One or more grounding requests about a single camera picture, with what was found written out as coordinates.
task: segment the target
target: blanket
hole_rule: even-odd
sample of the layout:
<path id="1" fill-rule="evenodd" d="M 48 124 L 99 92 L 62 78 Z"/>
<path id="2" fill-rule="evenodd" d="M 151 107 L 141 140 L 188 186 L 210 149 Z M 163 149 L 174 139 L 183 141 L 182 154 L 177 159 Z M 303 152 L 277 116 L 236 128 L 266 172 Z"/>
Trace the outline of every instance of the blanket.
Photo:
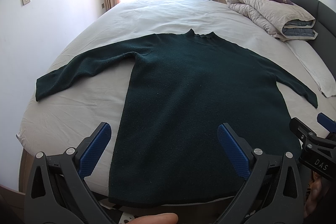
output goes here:
<path id="1" fill-rule="evenodd" d="M 272 0 L 226 0 L 228 7 L 281 41 L 315 39 L 315 18 L 304 8 Z"/>

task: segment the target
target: sweater sleeve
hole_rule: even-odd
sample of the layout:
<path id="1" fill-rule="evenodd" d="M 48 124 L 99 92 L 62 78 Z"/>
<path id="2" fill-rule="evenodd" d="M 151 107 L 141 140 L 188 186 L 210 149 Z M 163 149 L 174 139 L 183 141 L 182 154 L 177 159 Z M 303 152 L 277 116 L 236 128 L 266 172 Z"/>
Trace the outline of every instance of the sweater sleeve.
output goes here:
<path id="1" fill-rule="evenodd" d="M 116 42 L 75 56 L 68 64 L 36 80 L 36 101 L 68 89 L 81 77 L 95 76 L 124 58 L 148 55 L 154 47 L 150 36 L 153 35 Z"/>
<path id="2" fill-rule="evenodd" d="M 274 75 L 277 82 L 290 87 L 298 95 L 304 96 L 313 107 L 318 107 L 316 94 L 311 91 L 311 89 L 308 88 L 304 83 L 271 60 L 260 55 L 257 55 L 257 58 L 260 66 L 267 70 L 267 72 L 269 72 L 271 75 Z"/>

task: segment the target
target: human hand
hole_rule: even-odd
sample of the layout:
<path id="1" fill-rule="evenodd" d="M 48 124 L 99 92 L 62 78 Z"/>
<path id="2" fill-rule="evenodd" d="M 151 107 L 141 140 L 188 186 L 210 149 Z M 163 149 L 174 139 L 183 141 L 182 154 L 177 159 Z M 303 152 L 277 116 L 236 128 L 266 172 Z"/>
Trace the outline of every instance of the human hand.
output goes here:
<path id="1" fill-rule="evenodd" d="M 309 216 L 316 208 L 318 202 L 320 201 L 320 196 L 322 192 L 322 177 L 317 173 L 314 174 L 314 182 L 310 185 L 310 194 L 304 206 L 304 218 Z"/>
<path id="2" fill-rule="evenodd" d="M 165 213 L 156 216 L 138 217 L 128 224 L 177 224 L 179 217 L 174 213 Z"/>

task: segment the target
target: mattress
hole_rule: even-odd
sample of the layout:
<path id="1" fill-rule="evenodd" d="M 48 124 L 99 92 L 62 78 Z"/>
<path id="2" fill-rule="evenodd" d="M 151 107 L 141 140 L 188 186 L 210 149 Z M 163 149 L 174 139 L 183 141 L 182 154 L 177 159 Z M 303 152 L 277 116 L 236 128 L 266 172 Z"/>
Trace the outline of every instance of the mattress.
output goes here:
<path id="1" fill-rule="evenodd" d="M 289 87 L 278 83 L 278 88 L 291 117 L 298 117 L 318 136 L 327 136 L 328 132 L 316 121 L 317 114 L 323 112 L 336 120 L 336 110 L 292 51 L 250 19 L 221 3 L 207 0 L 120 3 L 75 38 L 48 72 L 92 48 L 152 33 L 182 34 L 191 28 L 197 34 L 215 32 L 219 37 L 272 60 L 305 83 L 317 95 L 317 109 Z M 71 88 L 41 102 L 36 102 L 33 95 L 17 134 L 24 149 L 31 155 L 39 151 L 47 155 L 61 154 L 91 135 L 100 122 L 108 122 L 112 138 L 92 175 L 85 178 L 92 191 L 108 195 L 109 169 L 133 65 L 132 59 L 124 60 L 94 77 L 79 80 Z"/>

